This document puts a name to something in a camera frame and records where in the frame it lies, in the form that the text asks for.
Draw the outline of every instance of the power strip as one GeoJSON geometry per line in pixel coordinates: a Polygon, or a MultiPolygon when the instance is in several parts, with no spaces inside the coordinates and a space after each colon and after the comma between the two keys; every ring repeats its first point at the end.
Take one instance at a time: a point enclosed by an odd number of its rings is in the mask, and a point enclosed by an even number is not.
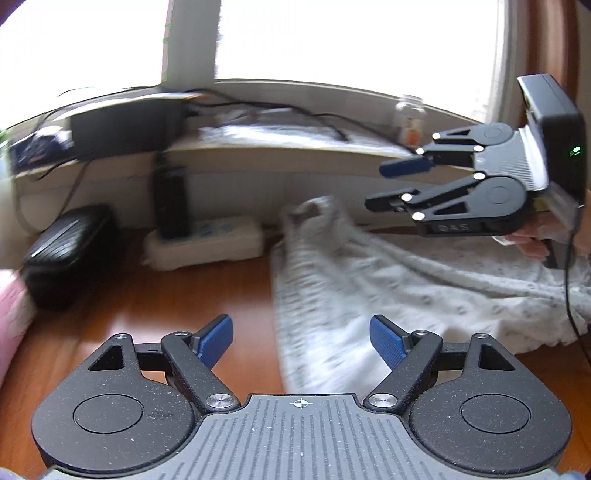
{"type": "Polygon", "coordinates": [[[176,270],[222,260],[260,257],[261,227],[250,217],[232,217],[196,222],[190,237],[165,240],[156,230],[144,240],[147,263],[153,270],[176,270]]]}

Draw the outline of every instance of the white blanket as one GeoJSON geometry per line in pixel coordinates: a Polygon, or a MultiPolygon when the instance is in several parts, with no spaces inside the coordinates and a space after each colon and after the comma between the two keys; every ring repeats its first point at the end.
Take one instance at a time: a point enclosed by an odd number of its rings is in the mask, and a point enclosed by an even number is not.
{"type": "MultiPolygon", "coordinates": [[[[276,334],[292,394],[355,392],[389,373],[369,341],[381,313],[407,332],[447,342],[493,335],[512,353],[575,340],[563,273],[490,237],[426,239],[364,232],[322,197],[284,215],[272,252],[276,334]]],[[[591,319],[591,272],[571,270],[571,309],[581,332],[591,319]]]]}

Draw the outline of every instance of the bright window light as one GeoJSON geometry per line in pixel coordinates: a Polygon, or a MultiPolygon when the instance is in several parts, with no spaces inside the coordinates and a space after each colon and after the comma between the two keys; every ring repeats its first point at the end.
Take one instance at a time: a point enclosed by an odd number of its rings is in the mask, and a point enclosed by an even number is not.
{"type": "Polygon", "coordinates": [[[502,48],[500,2],[222,0],[216,78],[409,94],[484,121],[502,48]]]}
{"type": "Polygon", "coordinates": [[[159,84],[167,10],[168,0],[25,1],[0,26],[0,128],[159,84]]]}

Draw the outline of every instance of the human hand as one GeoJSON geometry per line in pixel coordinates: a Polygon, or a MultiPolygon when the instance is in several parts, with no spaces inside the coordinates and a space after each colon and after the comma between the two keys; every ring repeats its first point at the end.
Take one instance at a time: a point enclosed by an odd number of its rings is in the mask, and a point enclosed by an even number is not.
{"type": "MultiPolygon", "coordinates": [[[[591,254],[591,192],[587,190],[586,207],[581,218],[579,233],[574,238],[574,247],[577,253],[591,254]]],[[[517,248],[527,258],[543,261],[548,256],[548,249],[541,241],[550,238],[559,243],[569,242],[570,232],[550,212],[541,212],[532,216],[525,225],[512,233],[505,235],[508,241],[514,242],[517,248]]]]}

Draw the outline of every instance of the black box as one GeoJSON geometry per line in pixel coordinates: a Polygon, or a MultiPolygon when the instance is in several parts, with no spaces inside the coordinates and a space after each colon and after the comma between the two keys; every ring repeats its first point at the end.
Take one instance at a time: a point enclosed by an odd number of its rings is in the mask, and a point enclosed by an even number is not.
{"type": "Polygon", "coordinates": [[[122,251],[111,207],[76,208],[61,215],[33,243],[22,276],[39,308],[65,310],[122,251]]]}
{"type": "Polygon", "coordinates": [[[142,98],[75,113],[72,154],[79,161],[166,150],[183,133],[187,102],[142,98]]]}

